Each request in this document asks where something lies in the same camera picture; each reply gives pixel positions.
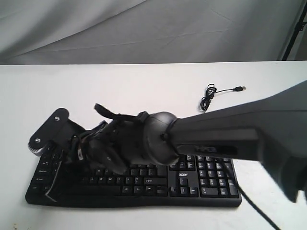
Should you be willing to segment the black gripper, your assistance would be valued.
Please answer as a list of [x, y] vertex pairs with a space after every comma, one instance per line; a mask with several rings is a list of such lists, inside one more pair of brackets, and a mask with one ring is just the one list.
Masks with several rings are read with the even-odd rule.
[[113, 115], [92, 129], [74, 124], [70, 136], [68, 167], [78, 172], [91, 172], [104, 166], [124, 174], [132, 164], [152, 164], [143, 142], [147, 112], [137, 116]]

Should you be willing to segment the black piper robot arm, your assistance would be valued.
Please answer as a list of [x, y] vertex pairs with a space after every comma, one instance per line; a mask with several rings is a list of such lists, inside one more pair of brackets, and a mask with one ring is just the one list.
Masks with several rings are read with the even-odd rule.
[[271, 97], [201, 115], [169, 112], [114, 114], [111, 122], [71, 139], [70, 166], [106, 166], [122, 174], [129, 164], [171, 165], [188, 154], [258, 161], [292, 202], [307, 189], [307, 84]]

